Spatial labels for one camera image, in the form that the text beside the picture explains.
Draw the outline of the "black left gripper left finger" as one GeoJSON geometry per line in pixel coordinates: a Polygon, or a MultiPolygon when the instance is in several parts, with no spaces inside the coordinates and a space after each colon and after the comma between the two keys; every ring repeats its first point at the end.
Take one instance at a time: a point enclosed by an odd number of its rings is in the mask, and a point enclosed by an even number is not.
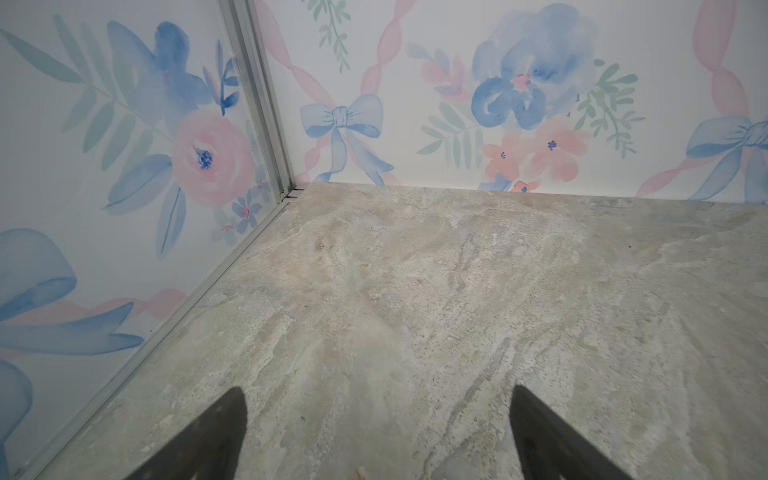
{"type": "Polygon", "coordinates": [[[246,431],[245,394],[233,387],[127,478],[232,479],[246,431]]]}

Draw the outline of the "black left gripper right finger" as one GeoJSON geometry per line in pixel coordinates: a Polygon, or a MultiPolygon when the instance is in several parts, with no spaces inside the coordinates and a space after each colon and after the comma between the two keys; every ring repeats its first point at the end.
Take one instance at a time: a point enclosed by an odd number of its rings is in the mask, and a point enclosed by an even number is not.
{"type": "Polygon", "coordinates": [[[525,479],[622,479],[630,476],[527,387],[512,390],[509,422],[525,479]]]}

